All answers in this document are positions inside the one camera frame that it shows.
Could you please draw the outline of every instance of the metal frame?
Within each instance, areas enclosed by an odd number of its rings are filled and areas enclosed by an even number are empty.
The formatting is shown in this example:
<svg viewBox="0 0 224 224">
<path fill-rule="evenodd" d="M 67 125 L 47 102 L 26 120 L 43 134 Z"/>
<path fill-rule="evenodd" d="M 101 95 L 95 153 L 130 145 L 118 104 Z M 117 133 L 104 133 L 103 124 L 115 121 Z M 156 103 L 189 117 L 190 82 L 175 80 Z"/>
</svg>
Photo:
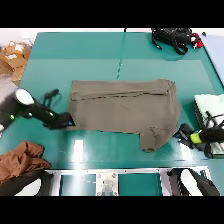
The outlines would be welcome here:
<svg viewBox="0 0 224 224">
<path fill-rule="evenodd" d="M 204 171 L 207 179 L 212 180 L 207 166 L 171 167 L 171 168 L 138 168 L 138 169 L 46 170 L 46 171 L 48 173 L 54 174 L 54 177 L 52 178 L 52 188 L 50 192 L 51 196 L 59 196 L 60 182 L 61 182 L 62 175 L 89 175 L 89 174 L 102 175 L 106 173 L 116 173 L 118 175 L 119 174 L 136 174 L 136 173 L 159 173 L 162 194 L 163 196 L 170 196 L 172 195 L 172 191 L 171 191 L 169 176 L 167 175 L 167 172 L 172 170 L 173 168 L 191 168 L 195 171 Z"/>
</svg>

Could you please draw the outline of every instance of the red object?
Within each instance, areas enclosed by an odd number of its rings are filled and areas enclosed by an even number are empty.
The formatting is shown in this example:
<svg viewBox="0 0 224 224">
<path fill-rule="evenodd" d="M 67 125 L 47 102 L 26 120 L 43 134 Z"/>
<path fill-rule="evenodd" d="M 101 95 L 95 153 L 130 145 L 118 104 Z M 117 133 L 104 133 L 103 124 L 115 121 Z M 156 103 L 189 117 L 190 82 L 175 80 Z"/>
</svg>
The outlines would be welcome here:
<svg viewBox="0 0 224 224">
<path fill-rule="evenodd" d="M 196 47 L 195 48 L 201 48 L 201 47 L 204 46 L 204 44 L 201 41 L 201 38 L 199 37 L 199 35 L 197 33 L 193 33 L 192 34 L 192 37 L 199 38 L 199 40 L 196 41 L 196 43 L 195 43 L 196 44 Z"/>
</svg>

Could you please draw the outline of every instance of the white wall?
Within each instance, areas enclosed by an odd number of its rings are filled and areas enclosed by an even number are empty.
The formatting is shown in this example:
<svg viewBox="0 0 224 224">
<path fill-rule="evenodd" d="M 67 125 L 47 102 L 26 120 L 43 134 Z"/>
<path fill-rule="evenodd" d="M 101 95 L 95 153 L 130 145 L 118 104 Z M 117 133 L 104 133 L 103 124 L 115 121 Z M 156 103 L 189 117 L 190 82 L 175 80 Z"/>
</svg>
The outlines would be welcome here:
<svg viewBox="0 0 224 224">
<path fill-rule="evenodd" d="M 224 36 L 224 28 L 192 28 L 193 32 L 201 34 L 205 31 L 210 35 Z M 9 41 L 22 41 L 30 38 L 34 43 L 38 32 L 123 32 L 124 28 L 0 28 L 0 46 Z M 151 28 L 128 28 L 127 32 L 151 32 Z"/>
</svg>

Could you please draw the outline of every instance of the brown cloth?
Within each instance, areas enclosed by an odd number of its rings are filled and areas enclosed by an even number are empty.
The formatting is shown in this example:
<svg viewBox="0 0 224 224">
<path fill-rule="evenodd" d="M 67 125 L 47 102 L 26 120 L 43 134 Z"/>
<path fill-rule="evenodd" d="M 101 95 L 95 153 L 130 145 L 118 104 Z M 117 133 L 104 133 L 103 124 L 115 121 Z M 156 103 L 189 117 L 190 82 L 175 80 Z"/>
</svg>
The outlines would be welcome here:
<svg viewBox="0 0 224 224">
<path fill-rule="evenodd" d="M 140 134 L 140 148 L 154 151 L 175 133 L 181 111 L 175 82 L 73 81 L 68 112 L 76 126 Z"/>
<path fill-rule="evenodd" d="M 32 170 L 49 168 L 50 164 L 42 158 L 43 147 L 23 141 L 15 149 L 0 155 L 0 183 Z"/>
</svg>

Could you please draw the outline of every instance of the green table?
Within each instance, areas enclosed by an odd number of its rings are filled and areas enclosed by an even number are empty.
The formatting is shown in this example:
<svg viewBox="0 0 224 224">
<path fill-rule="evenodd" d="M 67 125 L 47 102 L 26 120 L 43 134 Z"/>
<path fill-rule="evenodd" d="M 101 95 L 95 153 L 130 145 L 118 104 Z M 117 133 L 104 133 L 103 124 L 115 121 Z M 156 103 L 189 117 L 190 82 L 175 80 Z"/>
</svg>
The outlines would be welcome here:
<svg viewBox="0 0 224 224">
<path fill-rule="evenodd" d="M 205 49 L 183 57 L 163 44 L 158 50 L 147 33 L 40 33 L 21 81 L 21 87 L 40 99 L 59 88 L 63 100 L 53 109 L 67 110 L 72 80 L 153 80 L 176 81 L 182 104 L 180 123 L 197 129 L 192 102 L 194 94 L 222 94 L 223 87 Z M 1 153 L 22 140 L 45 146 L 43 157 L 53 169 L 146 168 L 208 165 L 224 195 L 223 160 L 209 160 L 202 152 L 189 150 L 172 138 L 154 153 L 139 148 L 139 136 L 97 131 L 49 131 L 37 120 L 19 118 L 0 140 Z M 77 157 L 76 141 L 83 147 Z"/>
</svg>

